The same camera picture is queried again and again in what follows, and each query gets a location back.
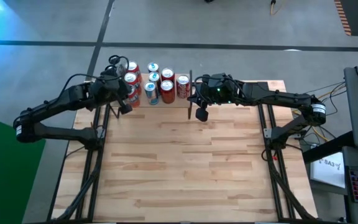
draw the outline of concrete floor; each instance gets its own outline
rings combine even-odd
[[[0,0],[0,40],[96,42],[108,2]],[[115,0],[103,41],[358,47],[358,37],[345,35],[333,0],[287,0],[273,17],[269,4],[269,0],[211,4]],[[0,45],[0,121],[4,123],[11,124],[29,106],[55,98],[70,75],[86,73],[94,52],[94,47],[32,45]],[[178,73],[192,69],[195,76],[226,72],[240,80],[284,80],[287,91],[299,93],[340,82],[343,68],[358,65],[358,52],[102,47],[95,75],[113,54],[136,60],[143,68],[153,60]],[[346,95],[334,102],[339,112],[324,127],[340,135],[351,128]],[[328,113],[332,110],[328,104]],[[74,117],[74,112],[62,113],[45,124],[70,128]],[[66,146],[65,141],[47,141],[24,223],[46,219]],[[345,215],[340,195],[320,190],[313,190],[313,195],[320,218],[336,220]]]

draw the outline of wooden tabletop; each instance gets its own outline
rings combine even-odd
[[[285,91],[283,81],[268,84]],[[195,109],[190,120],[186,108],[136,108],[119,119],[110,116],[95,222],[277,221],[267,163],[260,157],[257,107],[209,106],[205,123],[195,118]],[[290,108],[273,110],[277,126],[292,120]],[[74,128],[92,120],[93,113],[79,110]],[[293,139],[288,143],[299,146]],[[79,147],[71,142],[68,152]],[[301,152],[288,147],[283,155],[292,192],[317,217]],[[82,150],[66,159],[52,217],[78,193],[85,158]],[[282,192],[280,197],[288,217]],[[86,197],[83,215],[88,202]]]

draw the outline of white paper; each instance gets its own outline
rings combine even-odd
[[[345,170],[341,152],[314,161],[310,165],[310,179],[345,189]]]

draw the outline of black metal frame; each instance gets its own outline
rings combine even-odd
[[[191,106],[192,106],[192,104],[190,103],[190,107],[188,108],[189,119],[190,119],[190,116],[191,116]],[[92,161],[93,152],[88,151],[88,153],[86,155],[83,179],[82,179],[82,183],[81,183],[81,190],[80,190],[79,194],[77,195],[77,197],[80,196],[80,202],[76,206],[75,219],[72,219],[72,220],[70,220],[70,219],[52,220],[51,219],[53,207],[55,205],[55,200],[56,200],[56,196],[57,196],[58,187],[60,185],[60,177],[62,176],[62,172],[63,172],[63,166],[64,166],[64,161],[63,161],[62,168],[60,170],[59,180],[58,180],[58,183],[57,183],[56,188],[55,188],[55,194],[53,196],[53,200],[52,200],[51,205],[50,205],[48,219],[47,219],[46,222],[42,222],[42,224],[46,224],[46,223],[48,223],[48,224],[52,224],[52,223],[53,224],[57,224],[57,223],[59,223],[59,224],[66,224],[66,223],[69,224],[69,223],[92,223],[93,222],[93,215],[94,215],[94,209],[95,209],[95,204],[96,204],[96,195],[97,195],[98,184],[99,184],[99,175],[100,175],[100,171],[101,171],[101,163],[102,163],[102,158],[103,158],[104,143],[105,143],[105,139],[106,139],[105,138],[106,131],[107,131],[107,128],[108,128],[110,109],[111,109],[111,107],[109,105],[106,105],[106,108],[105,108],[105,111],[104,111],[104,119],[103,119],[104,136],[101,139],[102,140],[102,147],[101,147],[101,150],[98,151],[96,164],[95,164],[94,170],[92,171],[91,174],[90,174],[90,169],[91,169],[91,161]],[[264,115],[264,108],[263,108],[262,105],[258,105],[258,109],[259,109],[260,125],[261,125],[261,129],[263,130],[263,129],[267,128],[265,115]],[[276,127],[276,122],[275,122],[275,116],[274,116],[272,105],[267,105],[267,110],[268,110],[268,115],[269,115],[269,118],[270,118],[271,127],[274,128],[274,127]],[[94,128],[98,126],[100,111],[101,111],[100,108],[97,108],[96,111],[95,111],[94,119],[93,119]],[[345,141],[346,139],[349,139],[348,138],[349,134],[352,134],[352,133],[351,132],[346,133],[346,134],[343,135],[343,137],[341,136],[342,138],[339,137],[337,139],[339,139],[340,141]],[[324,222],[324,221],[321,221],[321,220],[296,219],[295,218],[294,205],[292,204],[292,203],[296,203],[296,202],[294,202],[295,197],[293,195],[285,195],[289,218],[284,218],[284,216],[283,216],[283,208],[282,208],[282,204],[281,204],[281,200],[280,200],[280,194],[279,194],[278,186],[277,186],[277,185],[281,185],[283,187],[283,185],[284,185],[285,188],[287,188],[287,189],[283,189],[284,192],[286,192],[286,191],[288,192],[288,189],[289,189],[288,177],[287,177],[287,172],[285,170],[285,164],[284,164],[284,158],[283,158],[282,150],[277,149],[277,162],[278,162],[278,166],[280,168],[280,173],[279,174],[280,174],[280,177],[281,177],[280,179],[277,179],[277,173],[278,172],[276,171],[276,169],[274,167],[272,150],[267,145],[267,141],[269,139],[266,138],[264,135],[263,135],[263,138],[264,138],[264,143],[265,143],[266,156],[267,156],[267,161],[268,161],[267,165],[268,165],[268,169],[269,169],[269,173],[270,173],[270,180],[271,180],[271,183],[272,183],[273,199],[274,199],[274,202],[275,202],[275,208],[276,208],[278,222],[285,222],[285,223],[325,223],[325,224],[330,224],[330,223],[334,224],[334,223],[336,223],[336,222]],[[316,155],[316,153],[313,152],[313,153],[309,154],[309,158],[314,159],[314,158],[320,157],[320,156],[323,157],[323,156],[325,156],[325,154],[332,154],[333,151],[337,151],[337,149],[335,148],[335,149],[333,149],[331,151],[328,151],[327,153],[324,153],[324,155],[323,155],[323,154],[321,154],[322,150],[319,150],[318,155]],[[90,179],[91,178],[93,178],[93,180],[91,181],[91,184],[93,184],[93,186],[92,186],[92,190],[91,190],[91,198],[90,198],[90,201],[89,201],[89,210],[88,210],[87,217],[83,218],[84,197],[85,197],[87,191],[90,188],[90,185],[91,185],[90,184]],[[246,223],[254,223],[254,222],[237,222],[237,223],[246,224]]]

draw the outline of can lid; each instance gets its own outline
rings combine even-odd
[[[173,76],[172,68],[164,68],[161,72],[161,75],[165,78],[170,78]]]
[[[128,70],[130,71],[135,70],[136,67],[137,67],[137,63],[135,61],[129,61]]]
[[[150,72],[149,73],[149,80],[156,82],[160,79],[160,75],[157,72]]]
[[[155,62],[150,62],[148,65],[147,65],[147,68],[149,69],[149,71],[157,71],[158,68],[159,68],[159,65]]]
[[[146,91],[153,91],[155,90],[155,84],[153,82],[148,82],[144,85],[144,89]]]
[[[134,82],[136,80],[136,78],[137,78],[137,76],[135,75],[135,73],[132,73],[132,72],[128,72],[124,76],[125,82]]]
[[[165,80],[161,83],[161,89],[165,91],[169,91],[173,88],[173,83],[171,80]]]
[[[178,83],[182,84],[182,85],[189,83],[189,77],[187,77],[187,75],[179,76],[178,77]]]
[[[135,92],[135,87],[133,85],[129,85],[131,87],[131,92],[128,95],[132,95]]]

